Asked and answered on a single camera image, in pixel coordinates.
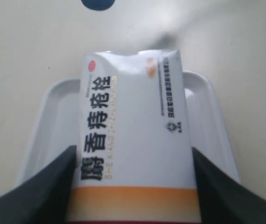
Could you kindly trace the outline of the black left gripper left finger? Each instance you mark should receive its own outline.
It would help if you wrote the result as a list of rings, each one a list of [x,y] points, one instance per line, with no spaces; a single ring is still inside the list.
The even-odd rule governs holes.
[[[69,146],[48,166],[0,197],[0,224],[64,224],[76,168]]]

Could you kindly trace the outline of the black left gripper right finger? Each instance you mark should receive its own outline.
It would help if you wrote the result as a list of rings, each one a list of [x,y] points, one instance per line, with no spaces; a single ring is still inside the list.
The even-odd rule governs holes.
[[[266,200],[241,186],[192,148],[203,224],[266,224]]]

